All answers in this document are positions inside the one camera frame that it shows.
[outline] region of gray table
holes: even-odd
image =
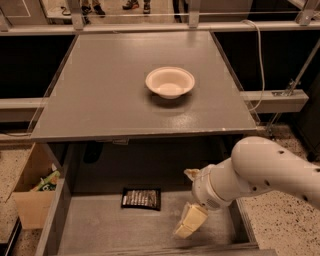
[[[166,100],[145,85],[162,66],[195,88]],[[256,129],[209,32],[80,35],[31,138],[40,142],[245,133]]]

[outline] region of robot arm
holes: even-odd
[[[200,219],[192,218],[195,209],[206,213],[226,207],[237,198],[271,190],[291,194],[320,209],[320,167],[261,137],[242,139],[227,160],[201,170],[188,169],[185,174],[193,181],[192,194],[198,207],[186,206],[175,232],[181,237],[188,233],[183,231],[185,228],[195,231],[193,227],[184,226],[183,221],[189,218],[190,223],[196,224],[191,226],[197,228],[205,221],[200,218],[202,223],[196,223]]]

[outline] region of terrazzo floor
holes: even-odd
[[[264,127],[257,135],[267,137]],[[306,150],[288,125],[273,128],[275,141],[306,159]],[[0,242],[6,240],[17,217],[10,192],[26,161],[30,145],[0,141]],[[320,255],[320,211],[281,192],[242,199],[260,249],[279,256]],[[41,230],[23,230],[12,255],[34,255]]]

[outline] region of person's feet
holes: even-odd
[[[151,13],[150,3],[144,3],[143,14],[150,14],[150,13]]]
[[[91,7],[89,6],[81,6],[82,14],[83,15],[88,15],[91,11]]]
[[[139,2],[136,0],[128,0],[126,5],[122,6],[123,10],[131,10],[131,9],[136,9],[139,8]]]
[[[96,14],[98,14],[101,18],[106,16],[106,13],[101,9],[100,5],[96,5],[95,7],[93,7],[93,9],[95,10]]]

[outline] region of metal bar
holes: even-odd
[[[303,10],[298,14],[296,22],[300,26],[307,26],[310,24],[311,19],[314,15],[314,11],[319,5],[320,0],[308,0],[303,7]]]
[[[306,62],[304,63],[302,69],[300,70],[296,80],[292,83],[290,91],[288,92],[288,95],[291,95],[293,93],[293,91],[296,89],[297,85],[300,83],[300,79],[303,76],[304,72],[306,71],[306,69],[308,68],[310,62],[313,60],[314,56],[316,55],[318,49],[320,48],[320,37],[316,43],[316,45],[314,46],[314,48],[312,49],[310,55],[308,56],[308,59],[306,60]]]
[[[68,5],[71,11],[71,20],[74,29],[83,30],[84,28],[84,21],[82,17],[82,11],[80,7],[79,0],[68,0]]]
[[[189,27],[196,28],[199,25],[201,0],[191,0],[189,4]]]
[[[300,26],[294,21],[262,21],[256,22],[261,31],[298,31],[319,30],[320,21],[312,21],[309,26]],[[132,24],[119,25],[90,25],[84,26],[83,30],[74,29],[73,25],[20,25],[14,26],[9,32],[1,33],[0,36],[20,35],[74,35],[89,33],[125,33],[125,32],[153,32],[153,31],[187,31],[187,30],[210,30],[212,32],[245,32],[255,29],[242,22],[211,22],[199,23],[198,27],[190,29],[188,24]]]

